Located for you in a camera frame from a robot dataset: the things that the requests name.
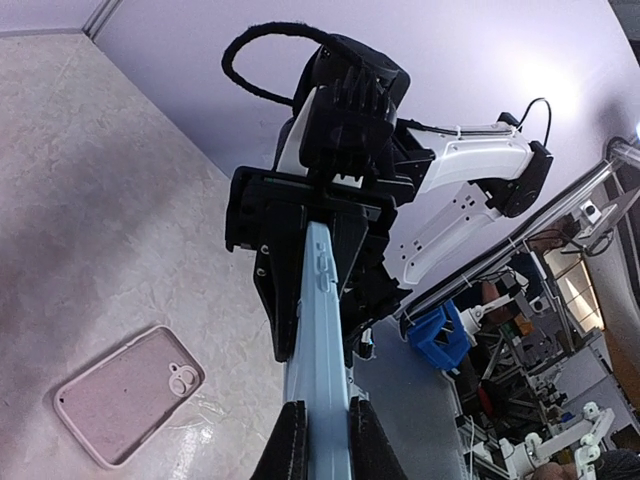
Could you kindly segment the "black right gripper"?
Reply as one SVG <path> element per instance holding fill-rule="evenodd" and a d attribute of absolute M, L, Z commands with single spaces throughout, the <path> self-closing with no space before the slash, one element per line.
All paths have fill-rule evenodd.
<path fill-rule="evenodd" d="M 332 247 L 342 295 L 367 233 L 388 234 L 398 207 L 414 198 L 415 186 L 406 175 L 360 189 L 317 186 L 306 177 L 248 166 L 235 170 L 225 246 L 228 251 L 258 249 L 254 284 L 269 319 L 276 361 L 288 361 L 294 351 L 306 214 L 322 223 L 334 215 Z"/>

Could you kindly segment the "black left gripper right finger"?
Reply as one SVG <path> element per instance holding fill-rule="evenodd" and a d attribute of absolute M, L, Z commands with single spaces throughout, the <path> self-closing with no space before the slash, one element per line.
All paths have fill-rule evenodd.
<path fill-rule="evenodd" d="M 407 480 L 369 400 L 351 398 L 349 428 L 355 479 Z"/>

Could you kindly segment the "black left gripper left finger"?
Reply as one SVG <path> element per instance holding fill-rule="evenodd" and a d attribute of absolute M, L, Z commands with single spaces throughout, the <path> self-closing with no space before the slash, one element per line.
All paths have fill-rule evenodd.
<path fill-rule="evenodd" d="M 252 474 L 252 480 L 307 478 L 308 419 L 305 402 L 286 402 Z"/>

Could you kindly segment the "light blue phone case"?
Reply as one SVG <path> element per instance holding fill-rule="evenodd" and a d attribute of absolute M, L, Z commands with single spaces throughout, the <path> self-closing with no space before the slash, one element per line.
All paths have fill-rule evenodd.
<path fill-rule="evenodd" d="M 294 352 L 284 398 L 302 401 L 308 422 L 309 479 L 350 479 L 349 389 L 344 364 L 338 275 L 329 228 L 306 229 Z"/>

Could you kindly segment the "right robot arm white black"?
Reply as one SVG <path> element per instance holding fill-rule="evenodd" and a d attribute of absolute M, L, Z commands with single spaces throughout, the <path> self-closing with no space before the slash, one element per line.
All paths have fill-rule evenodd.
<path fill-rule="evenodd" d="M 235 70 L 239 51 L 268 35 L 317 44 L 292 97 Z M 329 229 L 343 345 L 353 349 L 475 232 L 528 210 L 553 161 L 545 142 L 525 138 L 509 113 L 486 126 L 400 118 L 409 74 L 344 35 L 299 23 L 255 25 L 226 48 L 221 66 L 242 89 L 291 110 L 272 168 L 235 170 L 225 226 L 228 250 L 256 253 L 254 283 L 279 362 L 294 351 L 309 223 Z"/>

